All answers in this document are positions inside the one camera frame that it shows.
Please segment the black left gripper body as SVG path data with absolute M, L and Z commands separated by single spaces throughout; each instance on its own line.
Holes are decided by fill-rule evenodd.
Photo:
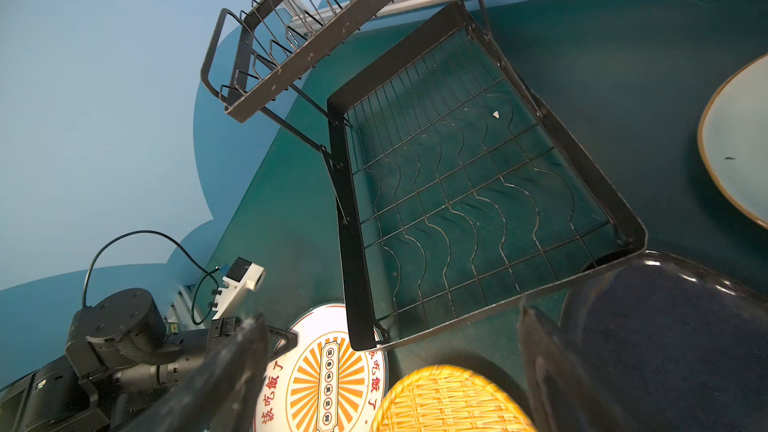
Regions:
M 170 359 L 155 366 L 155 384 L 172 388 L 195 371 L 216 348 L 240 327 L 239 317 L 216 319 L 206 329 L 170 334 L 163 346 L 173 351 Z

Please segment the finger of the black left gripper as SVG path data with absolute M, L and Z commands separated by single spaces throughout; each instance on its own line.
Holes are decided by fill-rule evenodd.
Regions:
M 297 347 L 298 334 L 292 330 L 268 326 L 266 345 L 269 352 L 268 359 L 277 360 Z

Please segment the black wire dish rack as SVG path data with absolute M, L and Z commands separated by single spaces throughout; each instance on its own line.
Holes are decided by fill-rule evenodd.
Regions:
M 262 45 L 286 0 L 239 14 L 228 83 L 238 122 L 262 115 L 309 147 L 327 184 L 281 214 L 335 218 L 352 348 L 383 351 L 566 287 L 642 253 L 647 232 L 586 150 L 528 87 L 488 20 L 453 0 L 317 107 L 320 143 L 270 108 L 394 0 L 330 3 Z

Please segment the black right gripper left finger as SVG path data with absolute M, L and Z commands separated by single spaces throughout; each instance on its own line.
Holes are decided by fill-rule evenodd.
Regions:
M 265 318 L 249 318 L 175 390 L 122 429 L 249 431 L 268 362 Z

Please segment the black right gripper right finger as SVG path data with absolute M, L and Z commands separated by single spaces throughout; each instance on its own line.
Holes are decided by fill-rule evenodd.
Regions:
M 618 394 L 559 327 L 535 307 L 518 323 L 532 420 L 539 431 L 628 431 Z

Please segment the dark blue plate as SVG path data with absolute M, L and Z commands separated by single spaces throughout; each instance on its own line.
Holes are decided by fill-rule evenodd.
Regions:
M 646 251 L 574 286 L 560 326 L 677 431 L 767 428 L 767 300 Z

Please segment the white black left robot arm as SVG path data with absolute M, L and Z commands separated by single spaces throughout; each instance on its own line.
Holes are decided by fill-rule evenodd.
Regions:
M 149 291 L 75 313 L 65 353 L 1 391 L 4 431 L 249 431 L 295 332 L 230 316 L 173 332 Z

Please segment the yellow woven round mat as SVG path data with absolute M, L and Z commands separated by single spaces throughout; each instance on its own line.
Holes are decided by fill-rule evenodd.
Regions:
M 469 369 L 441 364 L 400 379 L 377 409 L 373 431 L 533 431 L 506 392 Z

